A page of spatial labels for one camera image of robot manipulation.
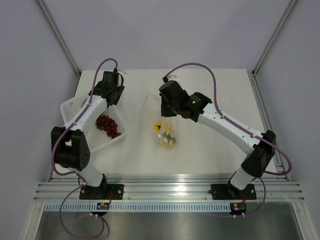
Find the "clear dotted zip bag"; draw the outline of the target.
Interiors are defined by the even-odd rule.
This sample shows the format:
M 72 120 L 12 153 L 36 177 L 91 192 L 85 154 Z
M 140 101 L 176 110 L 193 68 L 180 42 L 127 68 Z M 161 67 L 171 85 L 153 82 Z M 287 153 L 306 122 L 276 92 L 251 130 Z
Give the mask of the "clear dotted zip bag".
M 162 99 L 149 91 L 141 108 L 142 122 L 151 130 L 152 140 L 166 149 L 174 149 L 178 143 L 178 123 L 172 117 L 161 114 Z

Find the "yellow bell pepper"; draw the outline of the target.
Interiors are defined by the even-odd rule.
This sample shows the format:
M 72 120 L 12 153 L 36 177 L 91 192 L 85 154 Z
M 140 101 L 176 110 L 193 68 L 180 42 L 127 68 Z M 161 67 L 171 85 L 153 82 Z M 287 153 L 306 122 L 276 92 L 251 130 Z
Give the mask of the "yellow bell pepper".
M 155 130 L 157 133 L 170 133 L 174 131 L 173 123 L 169 120 L 159 120 L 157 122 L 152 121 L 148 124 L 148 126 Z

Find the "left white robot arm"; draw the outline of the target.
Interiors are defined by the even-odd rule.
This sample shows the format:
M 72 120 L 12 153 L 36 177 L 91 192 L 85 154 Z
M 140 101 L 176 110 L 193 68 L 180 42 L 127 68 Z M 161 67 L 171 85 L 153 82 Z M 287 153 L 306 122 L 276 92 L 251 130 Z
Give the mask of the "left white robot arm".
M 104 71 L 89 94 L 73 97 L 60 106 L 64 126 L 51 131 L 51 160 L 54 167 L 61 166 L 83 180 L 81 200 L 122 199 L 123 187 L 108 185 L 106 176 L 91 162 L 91 154 L 125 137 L 115 107 L 124 89 L 124 77 L 117 69 Z

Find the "red grape bunch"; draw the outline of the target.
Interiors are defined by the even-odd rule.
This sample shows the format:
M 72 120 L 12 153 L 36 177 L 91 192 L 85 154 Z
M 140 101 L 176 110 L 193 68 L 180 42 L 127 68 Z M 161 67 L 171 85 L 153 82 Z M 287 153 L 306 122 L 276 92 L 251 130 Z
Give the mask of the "red grape bunch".
M 95 121 L 95 125 L 97 129 L 104 131 L 111 139 L 115 139 L 116 137 L 122 135 L 122 133 L 119 131 L 118 124 L 108 115 L 99 116 Z

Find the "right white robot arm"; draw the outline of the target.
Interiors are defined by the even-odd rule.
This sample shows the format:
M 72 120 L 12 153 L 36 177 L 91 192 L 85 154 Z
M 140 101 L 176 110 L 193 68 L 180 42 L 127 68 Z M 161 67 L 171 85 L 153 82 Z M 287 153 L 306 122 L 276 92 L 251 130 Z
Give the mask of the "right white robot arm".
M 227 184 L 212 192 L 214 199 L 240 200 L 250 198 L 249 184 L 260 178 L 275 154 L 274 132 L 251 130 L 229 115 L 219 113 L 215 103 L 200 92 L 189 95 L 175 80 L 165 78 L 159 88 L 161 115 L 181 116 L 195 123 L 207 126 L 237 145 L 246 158 L 239 169 L 230 177 Z

